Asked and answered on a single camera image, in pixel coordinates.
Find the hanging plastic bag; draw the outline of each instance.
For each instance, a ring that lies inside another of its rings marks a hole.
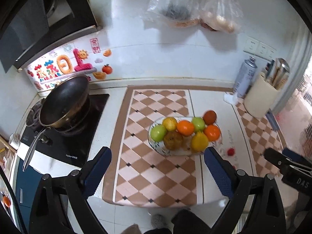
[[[239,33],[243,12],[237,0],[206,0],[201,6],[200,17],[214,30]]]
[[[174,27],[188,27],[199,22],[198,0],[150,0],[148,19]]]

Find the checkered mat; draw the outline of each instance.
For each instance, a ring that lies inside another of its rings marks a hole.
[[[236,107],[249,138],[257,174],[259,177],[264,177],[267,173],[279,175],[279,169],[266,161],[262,156],[266,148],[271,147],[275,150],[280,150],[281,143],[278,134],[273,131],[266,116],[262,119],[252,117],[246,111],[243,102],[244,100],[239,98],[239,103]]]
[[[150,148],[149,126],[163,116],[188,116],[184,90],[134,90],[122,142],[114,202],[141,207],[197,203],[193,157],[165,157]]]

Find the sun sticker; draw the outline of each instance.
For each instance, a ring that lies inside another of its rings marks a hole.
[[[86,50],[80,50],[79,52],[78,52],[78,56],[79,56],[79,58],[80,59],[87,59],[88,58],[88,53],[87,53],[87,51]]]

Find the wok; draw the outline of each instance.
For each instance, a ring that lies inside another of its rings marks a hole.
[[[39,113],[39,123],[44,128],[38,133],[27,151],[23,172],[28,167],[41,135],[50,128],[60,128],[68,124],[80,111],[89,94],[89,80],[85,75],[70,78],[54,88],[43,102]]]

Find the cabinet door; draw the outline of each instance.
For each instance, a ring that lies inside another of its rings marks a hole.
[[[42,174],[35,171],[31,166],[28,166],[23,172],[23,163],[24,161],[20,159],[16,178],[15,196],[19,205],[31,208]]]
[[[19,206],[21,211],[21,216],[23,218],[24,224],[26,226],[27,231],[29,231],[29,218],[30,218],[30,211],[32,210],[30,207]]]

